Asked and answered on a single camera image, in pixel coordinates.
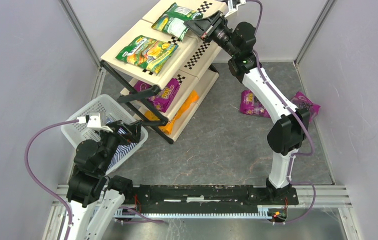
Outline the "green candy bag back side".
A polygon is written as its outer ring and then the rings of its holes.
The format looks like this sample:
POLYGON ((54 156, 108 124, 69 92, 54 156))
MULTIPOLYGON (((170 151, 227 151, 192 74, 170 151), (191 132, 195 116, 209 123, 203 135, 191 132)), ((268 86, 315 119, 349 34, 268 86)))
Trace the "green candy bag back side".
POLYGON ((183 40, 189 28, 184 24, 186 21, 201 19, 203 14, 198 10, 179 6, 173 3, 151 26, 152 29, 172 35, 183 40))

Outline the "orange candy bag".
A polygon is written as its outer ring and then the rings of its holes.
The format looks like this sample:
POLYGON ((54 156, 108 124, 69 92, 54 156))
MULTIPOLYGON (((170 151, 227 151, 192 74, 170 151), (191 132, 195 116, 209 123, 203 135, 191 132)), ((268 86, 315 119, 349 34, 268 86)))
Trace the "orange candy bag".
POLYGON ((182 104, 180 109, 177 111, 171 123, 174 123, 176 120, 178 120, 183 115, 183 113, 189 109, 190 105, 196 102, 198 99, 199 99, 199 96, 197 92, 195 90, 191 91, 188 98, 185 100, 185 102, 182 104))
MULTIPOLYGON (((181 117, 181 115, 182 115, 182 113, 183 113, 183 111, 182 110, 178 110, 178 112, 177 112, 177 114, 174 116, 174 118, 171 120, 171 121, 169 121, 165 126, 160 126, 159 127, 159 129, 163 132, 163 133, 165 133, 165 134, 171 134, 172 133, 172 129, 173 129, 173 126, 174 126, 174 123, 176 122, 176 120, 178 120, 180 117, 181 117)), ((148 119, 148 120, 150 120, 150 121, 158 121, 159 120, 159 118, 158 117, 156 117, 151 111, 146 111, 145 113, 144 113, 144 116, 148 119)))

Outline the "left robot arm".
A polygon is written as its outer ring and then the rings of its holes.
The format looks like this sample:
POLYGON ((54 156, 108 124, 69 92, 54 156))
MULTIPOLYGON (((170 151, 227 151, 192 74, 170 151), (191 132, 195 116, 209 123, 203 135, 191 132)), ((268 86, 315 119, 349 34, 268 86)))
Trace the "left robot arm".
POLYGON ((66 198, 70 228, 66 237, 74 240, 100 239, 113 213, 134 193, 133 182, 120 176, 107 178, 106 172, 119 147, 140 142, 142 123, 114 121, 101 126, 99 141, 86 139, 76 147, 74 171, 66 198))

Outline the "green yellow candy bag front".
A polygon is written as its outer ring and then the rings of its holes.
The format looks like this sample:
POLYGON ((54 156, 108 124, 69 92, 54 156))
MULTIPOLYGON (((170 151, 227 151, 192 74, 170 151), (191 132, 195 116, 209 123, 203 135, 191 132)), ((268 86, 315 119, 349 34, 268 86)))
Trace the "green yellow candy bag front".
POLYGON ((178 48, 177 44, 140 35, 125 46, 115 58, 157 75, 178 48))

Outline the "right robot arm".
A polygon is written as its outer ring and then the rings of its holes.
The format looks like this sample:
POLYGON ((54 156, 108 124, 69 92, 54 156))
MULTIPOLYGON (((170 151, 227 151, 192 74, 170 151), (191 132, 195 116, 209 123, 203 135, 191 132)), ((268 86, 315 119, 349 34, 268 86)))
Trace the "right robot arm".
POLYGON ((231 74, 265 107, 273 122, 267 135, 273 160, 265 191, 272 200, 289 197, 293 161, 301 154, 303 141, 311 138, 308 133, 310 112, 297 108, 267 76, 253 49, 256 28, 250 23, 244 21, 230 29, 224 14, 217 11, 184 24, 195 36, 206 43, 216 43, 231 57, 228 61, 231 74))

